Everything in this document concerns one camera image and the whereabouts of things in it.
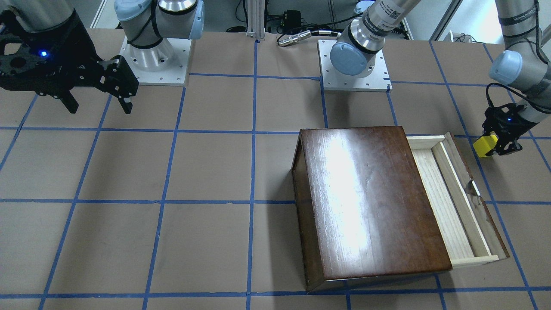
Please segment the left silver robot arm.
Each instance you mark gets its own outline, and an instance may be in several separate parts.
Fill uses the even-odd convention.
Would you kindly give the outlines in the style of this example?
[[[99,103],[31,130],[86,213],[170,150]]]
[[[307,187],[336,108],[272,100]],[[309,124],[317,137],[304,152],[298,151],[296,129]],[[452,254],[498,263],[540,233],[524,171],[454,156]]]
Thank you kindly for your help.
[[[505,50],[489,71],[493,85],[520,97],[518,102],[488,108],[483,134],[474,143],[480,157],[520,151],[518,139],[550,115],[550,60],[542,51],[537,0],[498,0],[498,21]]]

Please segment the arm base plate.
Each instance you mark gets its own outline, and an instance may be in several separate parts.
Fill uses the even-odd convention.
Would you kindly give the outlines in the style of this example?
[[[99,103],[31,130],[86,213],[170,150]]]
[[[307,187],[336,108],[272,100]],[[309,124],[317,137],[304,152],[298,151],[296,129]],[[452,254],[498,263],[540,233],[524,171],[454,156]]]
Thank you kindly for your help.
[[[157,47],[138,49],[124,38],[120,55],[140,86],[185,86],[194,40],[165,38]]]
[[[325,90],[386,92],[393,89],[382,50],[367,56],[349,43],[319,40],[318,51]]]

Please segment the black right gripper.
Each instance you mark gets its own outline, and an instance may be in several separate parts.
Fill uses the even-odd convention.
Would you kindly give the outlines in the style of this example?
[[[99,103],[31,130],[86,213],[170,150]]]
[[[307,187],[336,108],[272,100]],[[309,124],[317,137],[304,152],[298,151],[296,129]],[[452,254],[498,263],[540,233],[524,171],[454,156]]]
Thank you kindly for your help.
[[[119,98],[125,114],[132,112],[131,97],[139,82],[126,59],[116,55],[104,60],[96,52],[75,10],[58,26],[31,32],[17,20],[14,10],[4,10],[1,22],[1,87],[55,96],[71,114],[79,104],[70,91],[94,87]]]

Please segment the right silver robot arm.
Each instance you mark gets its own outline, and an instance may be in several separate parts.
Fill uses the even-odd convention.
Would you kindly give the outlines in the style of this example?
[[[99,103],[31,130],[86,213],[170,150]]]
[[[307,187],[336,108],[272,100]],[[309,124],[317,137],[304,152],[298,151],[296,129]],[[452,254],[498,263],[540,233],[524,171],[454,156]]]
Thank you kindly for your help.
[[[201,0],[117,0],[116,16],[129,55],[102,59],[86,27],[67,0],[1,2],[1,87],[60,100],[74,114],[74,87],[94,87],[118,99],[124,113],[139,82],[130,65],[158,71],[175,62],[170,39],[201,38]]]

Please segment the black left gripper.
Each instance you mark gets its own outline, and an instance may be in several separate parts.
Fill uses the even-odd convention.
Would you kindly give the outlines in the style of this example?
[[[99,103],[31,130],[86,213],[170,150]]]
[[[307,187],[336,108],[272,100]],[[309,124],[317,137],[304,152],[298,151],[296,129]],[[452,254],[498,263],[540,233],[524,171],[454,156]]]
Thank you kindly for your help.
[[[486,119],[482,124],[482,137],[495,134],[497,140],[489,143],[489,149],[482,151],[482,156],[509,155],[522,150],[518,139],[538,123],[528,121],[520,116],[520,107],[508,103],[499,107],[490,106],[484,112]]]

